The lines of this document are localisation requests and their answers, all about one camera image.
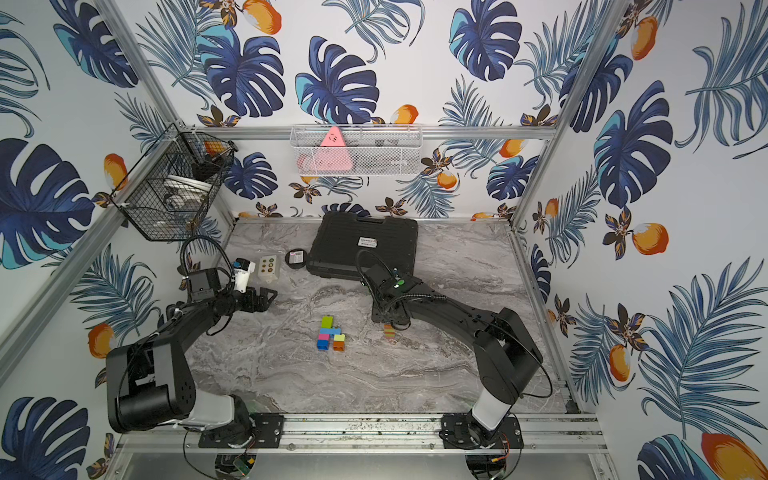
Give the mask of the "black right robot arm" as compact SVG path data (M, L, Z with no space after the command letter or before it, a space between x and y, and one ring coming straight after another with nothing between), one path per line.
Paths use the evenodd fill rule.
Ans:
M467 345L475 355L481 391L464 417L447 415L440 436L446 446L470 450L501 442L502 426L537 373L546 374L543 355L519 315L472 307L434 290L423 280L389 267L371 250L360 249L355 267L372 297L371 319L395 330L426 322Z

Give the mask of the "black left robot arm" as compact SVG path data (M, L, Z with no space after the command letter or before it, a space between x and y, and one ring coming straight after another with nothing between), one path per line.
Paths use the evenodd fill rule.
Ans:
M262 313L276 291L249 284L255 262L229 260L225 267L182 270L187 299L166 308L166 321L154 332L113 349L106 359L107 415L118 433L181 428L199 434L201 448L274 446L281 415L249 412L237 395L199 389L186 358L201 336L222 332L237 312Z

